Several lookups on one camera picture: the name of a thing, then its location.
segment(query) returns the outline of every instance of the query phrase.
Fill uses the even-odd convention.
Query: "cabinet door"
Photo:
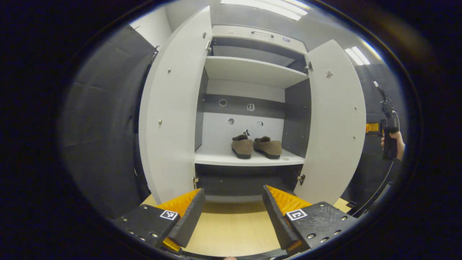
[[[211,40],[208,6],[175,30],[146,79],[140,106],[140,153],[157,203],[193,190],[197,97]]]
[[[353,177],[363,150],[366,109],[358,75],[345,51],[334,41],[305,55],[313,70],[310,138],[294,193],[317,203],[334,204]]]

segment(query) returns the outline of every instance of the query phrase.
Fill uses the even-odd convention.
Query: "brown shoe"
[[[252,140],[249,140],[247,135],[239,135],[233,137],[233,142],[231,144],[232,151],[240,159],[248,159],[252,155]]]
[[[282,154],[281,141],[271,141],[268,136],[255,138],[254,149],[269,159],[279,159]]]

